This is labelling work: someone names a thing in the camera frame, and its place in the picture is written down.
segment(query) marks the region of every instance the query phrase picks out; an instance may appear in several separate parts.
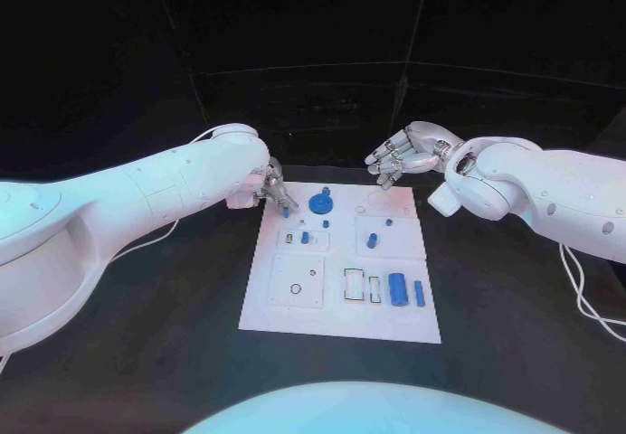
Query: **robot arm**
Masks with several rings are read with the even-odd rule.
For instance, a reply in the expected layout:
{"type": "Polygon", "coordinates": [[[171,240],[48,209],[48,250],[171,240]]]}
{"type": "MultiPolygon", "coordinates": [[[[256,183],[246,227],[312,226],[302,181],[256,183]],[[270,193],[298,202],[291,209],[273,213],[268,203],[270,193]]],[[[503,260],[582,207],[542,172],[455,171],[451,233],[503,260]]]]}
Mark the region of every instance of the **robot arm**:
{"type": "Polygon", "coordinates": [[[366,164],[384,190],[403,173],[444,172],[429,203],[446,217],[461,206],[494,221],[511,212],[540,235],[626,263],[626,162],[544,151],[517,137],[465,142],[441,126],[415,122],[366,164]]]}
{"type": "Polygon", "coordinates": [[[0,183],[0,354],[45,339],[86,304],[120,249],[227,199],[298,207],[257,131],[210,140],[54,184],[0,183]]]}

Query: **black table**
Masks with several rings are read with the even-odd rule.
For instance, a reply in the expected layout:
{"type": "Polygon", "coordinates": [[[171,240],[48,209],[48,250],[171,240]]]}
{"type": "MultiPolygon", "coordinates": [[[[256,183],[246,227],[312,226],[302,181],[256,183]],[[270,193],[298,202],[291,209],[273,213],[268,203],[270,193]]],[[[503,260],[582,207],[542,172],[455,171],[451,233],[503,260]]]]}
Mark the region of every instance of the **black table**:
{"type": "MultiPolygon", "coordinates": [[[[361,169],[285,172],[374,183],[361,169]]],[[[442,345],[240,331],[263,207],[219,203],[113,264],[68,326],[12,355],[0,431],[180,432],[260,393],[354,380],[468,395],[573,432],[624,432],[626,344],[578,311],[557,244],[516,216],[444,218],[428,204],[441,181],[415,175],[400,185],[415,187],[442,345]]],[[[591,301],[624,315],[608,262],[579,258],[591,301]]]]}

